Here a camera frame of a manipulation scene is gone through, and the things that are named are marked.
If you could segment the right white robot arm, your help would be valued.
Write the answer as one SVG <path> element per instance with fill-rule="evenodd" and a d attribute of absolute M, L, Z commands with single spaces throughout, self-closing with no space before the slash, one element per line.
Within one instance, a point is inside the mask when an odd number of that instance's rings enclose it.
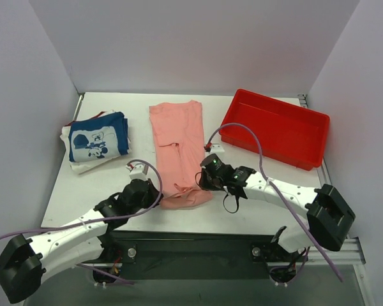
<path fill-rule="evenodd" d="M 293 215 L 298 229 L 281 229 L 270 244 L 271 255 L 277 260 L 309 246 L 338 252 L 355 221 L 355 213 L 332 185 L 313 188 L 265 179 L 252 168 L 225 164 L 216 154 L 208 155 L 200 167 L 203 190 L 224 191 L 236 200 L 268 202 Z"/>

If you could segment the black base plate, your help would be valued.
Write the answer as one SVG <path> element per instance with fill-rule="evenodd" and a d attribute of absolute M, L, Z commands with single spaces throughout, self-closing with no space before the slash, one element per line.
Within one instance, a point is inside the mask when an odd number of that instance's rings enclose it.
<path fill-rule="evenodd" d="M 288 253 L 272 235 L 113 231 L 92 263 L 96 282 L 151 280 L 291 280 L 303 249 Z"/>

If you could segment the red plastic bin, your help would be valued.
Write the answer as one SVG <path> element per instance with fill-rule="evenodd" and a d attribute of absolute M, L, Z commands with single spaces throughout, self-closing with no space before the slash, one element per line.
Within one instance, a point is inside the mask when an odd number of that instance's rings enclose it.
<path fill-rule="evenodd" d="M 266 157 L 310 171 L 322 164 L 329 132 L 328 115 L 238 89 L 222 124 L 250 128 Z"/>

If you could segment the right aluminium frame rail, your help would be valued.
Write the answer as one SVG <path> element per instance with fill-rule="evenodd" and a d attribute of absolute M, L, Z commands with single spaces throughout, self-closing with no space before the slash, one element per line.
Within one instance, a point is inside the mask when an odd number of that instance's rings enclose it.
<path fill-rule="evenodd" d="M 317 189 L 317 199 L 311 204 L 311 232 L 320 240 L 319 245 L 334 264 L 365 264 L 359 239 L 348 236 L 355 214 L 333 187 L 324 160 L 317 173 L 321 187 Z"/>

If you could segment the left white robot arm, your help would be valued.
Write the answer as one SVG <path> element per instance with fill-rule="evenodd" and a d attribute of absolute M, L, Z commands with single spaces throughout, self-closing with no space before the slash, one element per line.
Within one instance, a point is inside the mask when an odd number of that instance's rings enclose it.
<path fill-rule="evenodd" d="M 11 304 L 35 293 L 45 279 L 85 261 L 107 263 L 116 247 L 107 235 L 159 204 L 162 190 L 152 181 L 133 179 L 78 219 L 60 228 L 17 233 L 0 253 L 0 286 Z"/>

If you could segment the pink t shirt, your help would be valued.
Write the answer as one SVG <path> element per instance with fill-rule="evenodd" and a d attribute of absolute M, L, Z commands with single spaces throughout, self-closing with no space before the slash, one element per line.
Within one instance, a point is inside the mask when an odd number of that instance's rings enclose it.
<path fill-rule="evenodd" d="M 165 209 L 196 207 L 213 199 L 196 183 L 205 158 L 202 104 L 160 103 L 149 108 L 156 164 L 163 182 Z"/>

